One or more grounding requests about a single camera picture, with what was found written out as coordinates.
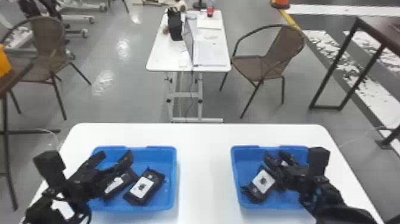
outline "black metal table frame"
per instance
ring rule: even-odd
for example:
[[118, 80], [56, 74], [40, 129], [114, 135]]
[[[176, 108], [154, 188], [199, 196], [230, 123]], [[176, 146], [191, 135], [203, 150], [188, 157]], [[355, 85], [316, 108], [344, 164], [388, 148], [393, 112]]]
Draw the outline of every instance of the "black metal table frame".
[[[314, 98], [312, 99], [310, 105], [308, 106], [309, 109], [313, 108], [319, 108], [319, 109], [329, 109], [329, 110], [342, 110], [351, 96], [354, 94], [355, 90], [358, 88], [360, 83], [363, 81], [363, 79], [366, 77], [372, 66], [375, 64], [376, 60], [379, 58], [381, 55], [382, 51], [386, 48], [384, 44], [381, 43], [379, 49], [376, 51], [376, 53], [371, 57], [370, 61], [366, 65], [365, 69], [360, 73], [358, 76], [357, 81], [354, 83], [353, 87], [349, 90], [349, 92], [346, 94], [345, 98], [339, 105], [318, 105], [316, 104], [318, 98], [324, 91], [324, 88], [326, 84], [328, 83], [330, 77], [332, 76], [334, 70], [336, 69], [336, 66], [338, 65], [338, 62], [342, 58], [343, 54], [345, 53], [351, 39], [353, 38], [355, 32], [357, 29], [360, 28], [360, 20], [359, 18], [356, 19], [355, 23], [353, 24], [353, 27], [350, 30], [349, 35], [345, 39], [342, 47], [340, 48], [335, 60], [333, 61], [332, 65], [329, 67], [328, 72], [326, 73], [324, 79], [321, 82], [320, 87], [318, 88], [317, 92], [314, 95]], [[392, 133], [386, 137], [382, 141], [377, 141], [377, 143], [381, 146], [382, 149], [391, 149], [390, 143], [400, 134], [400, 125], [392, 131]]]
[[[10, 168], [10, 146], [9, 146], [9, 135], [27, 135], [27, 134], [43, 134], [48, 133], [45, 130], [33, 129], [33, 130], [8, 130], [8, 112], [7, 112], [7, 94], [4, 95], [2, 99], [2, 111], [3, 111], [3, 131], [0, 131], [0, 135], [3, 135], [4, 141], [4, 172], [0, 173], [1, 176], [5, 176], [8, 184], [8, 191], [10, 193], [12, 208], [18, 209], [17, 196], [15, 195], [15, 189], [13, 185], [13, 179], [11, 178], [11, 168]], [[53, 133], [59, 133], [60, 130], [50, 130]]]

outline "wooden table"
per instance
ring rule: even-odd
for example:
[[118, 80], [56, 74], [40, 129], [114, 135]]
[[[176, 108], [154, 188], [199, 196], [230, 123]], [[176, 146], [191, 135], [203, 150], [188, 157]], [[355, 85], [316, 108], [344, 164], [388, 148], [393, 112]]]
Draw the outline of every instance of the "wooden table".
[[[400, 32], [396, 31], [391, 25], [392, 24], [400, 24], [400, 18], [389, 18], [389, 17], [357, 17], [353, 27], [350, 30], [349, 35], [345, 39], [342, 47], [340, 48], [335, 60], [332, 65], [329, 67], [328, 72], [326, 73], [324, 79], [318, 91], [315, 93], [314, 98], [312, 99], [309, 108], [322, 108], [322, 109], [333, 109], [333, 110], [342, 110], [346, 103], [349, 101], [350, 97], [354, 94], [355, 90], [358, 88], [358, 85], [363, 81], [371, 67], [374, 65], [376, 60], [379, 58], [380, 54], [385, 48], [390, 49], [397, 56], [400, 56]], [[377, 52], [371, 57], [370, 61], [366, 65], [365, 69], [359, 75], [357, 81], [354, 83], [353, 87], [347, 93], [343, 101], [340, 105], [316, 105], [318, 98], [323, 92], [326, 84], [329, 81], [329, 78], [332, 76], [333, 71], [336, 69], [336, 66], [339, 60], [342, 58], [344, 52], [346, 51], [354, 33], [361, 29], [362, 31], [368, 33], [370, 36], [375, 38], [380, 42], [380, 47]], [[383, 141], [380, 142], [381, 146], [387, 148], [390, 142], [393, 141], [400, 134], [400, 126], [398, 126], [392, 133]]]
[[[368, 210], [377, 223], [378, 212], [350, 169], [342, 153], [320, 125], [255, 124], [135, 124], [94, 123], [75, 125], [60, 149], [69, 178], [102, 145], [145, 147], [168, 145], [176, 148], [177, 192], [171, 210], [112, 213], [94, 211], [95, 224], [313, 224], [305, 210], [248, 210], [239, 205], [233, 180], [230, 150], [234, 145], [321, 146], [330, 151], [326, 176], [340, 190], [348, 206]], [[31, 204], [47, 188], [43, 181]], [[64, 217], [72, 215], [67, 203], [54, 201]]]
[[[29, 72], [33, 67], [31, 61], [27, 58], [11, 58], [8, 60], [11, 63], [12, 70], [0, 77], [0, 99], [2, 99], [2, 112], [3, 112], [3, 130], [0, 131], [0, 135], [4, 138], [4, 172], [0, 173], [0, 176], [5, 176], [7, 179], [8, 190], [10, 192], [10, 198], [12, 208], [18, 209], [17, 197], [15, 196], [15, 190], [13, 186], [13, 180], [11, 178], [10, 169], [10, 143], [8, 141], [8, 135], [26, 135], [26, 134], [40, 134], [47, 133], [43, 130], [8, 130], [8, 110], [7, 110], [7, 93], [9, 92], [12, 100], [14, 101], [15, 107], [18, 113], [21, 114], [20, 107], [18, 106], [17, 100], [12, 92], [12, 88]], [[54, 133], [60, 132], [60, 130], [51, 130]]]

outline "wicker chair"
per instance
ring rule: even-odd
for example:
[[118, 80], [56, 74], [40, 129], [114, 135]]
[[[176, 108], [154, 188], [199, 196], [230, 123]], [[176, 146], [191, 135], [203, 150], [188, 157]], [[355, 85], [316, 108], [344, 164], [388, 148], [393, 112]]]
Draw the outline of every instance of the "wicker chair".
[[[65, 51], [65, 28], [58, 19], [53, 17], [30, 17], [27, 20], [21, 21], [10, 29], [0, 43], [4, 43], [7, 38], [22, 25], [29, 25], [33, 32], [33, 46], [37, 50], [37, 57], [32, 58], [32, 69], [24, 76], [21, 82], [36, 82], [50, 84], [54, 87], [54, 91], [61, 108], [62, 117], [67, 119], [63, 102], [61, 101], [60, 92], [58, 91], [55, 79], [61, 81], [57, 73], [67, 65], [71, 65], [76, 72], [91, 85], [91, 82], [83, 75], [83, 73], [72, 63]], [[13, 64], [13, 58], [10, 58], [10, 63]], [[14, 95], [11, 92], [12, 99], [20, 113], [19, 106]]]
[[[274, 27], [279, 27], [280, 30], [275, 37], [275, 40], [271, 44], [270, 49], [264, 56], [236, 56], [236, 51], [238, 50], [238, 46], [242, 40], [261, 30]], [[267, 79], [282, 79], [281, 103], [283, 104], [285, 102], [285, 77], [282, 75], [282, 73], [289, 64], [290, 60], [299, 54], [303, 47], [304, 35], [301, 33], [301, 31], [294, 26], [285, 24], [272, 24], [263, 26], [239, 38], [235, 44], [235, 49], [233, 50], [233, 55], [230, 61], [236, 70], [255, 88], [249, 101], [247, 102], [245, 109], [240, 115], [240, 118], [243, 118], [251, 101], [257, 93], [257, 90]], [[225, 84], [227, 76], [228, 72], [225, 74], [222, 80], [220, 91]]]

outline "laptop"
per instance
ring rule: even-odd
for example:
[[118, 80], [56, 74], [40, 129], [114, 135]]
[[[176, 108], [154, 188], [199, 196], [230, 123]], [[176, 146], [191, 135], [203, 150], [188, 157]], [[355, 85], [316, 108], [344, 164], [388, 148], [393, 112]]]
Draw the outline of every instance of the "laptop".
[[229, 61], [225, 59], [223, 48], [219, 47], [223, 43], [218, 39], [194, 40], [187, 19], [185, 21], [183, 39], [193, 66], [224, 67], [229, 64]]

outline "blue tray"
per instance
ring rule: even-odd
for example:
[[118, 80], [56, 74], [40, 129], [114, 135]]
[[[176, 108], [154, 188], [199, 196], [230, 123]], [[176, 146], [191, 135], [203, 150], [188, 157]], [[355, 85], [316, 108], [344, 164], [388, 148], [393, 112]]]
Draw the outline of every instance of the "blue tray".
[[140, 176], [147, 167], [165, 174], [161, 188], [153, 195], [145, 206], [133, 206], [129, 204], [123, 195], [132, 186], [117, 194], [113, 199], [105, 202], [100, 198], [89, 201], [89, 207], [97, 211], [157, 211], [168, 210], [173, 207], [176, 188], [176, 150], [173, 147], [143, 147], [127, 148], [124, 146], [97, 147], [92, 152], [105, 151], [106, 158], [97, 166], [97, 169], [106, 169], [115, 165], [115, 162], [127, 151], [133, 152], [133, 164], [131, 169]]
[[292, 153], [301, 165], [307, 165], [308, 148], [303, 146], [281, 145], [279, 147], [259, 147], [257, 145], [235, 146], [230, 150], [232, 158], [233, 177], [235, 179], [239, 204], [246, 209], [301, 209], [296, 191], [278, 193], [271, 191], [268, 198], [261, 204], [254, 204], [241, 191], [241, 186], [247, 185], [257, 174], [260, 165], [264, 165], [264, 153], [276, 156], [278, 151]]

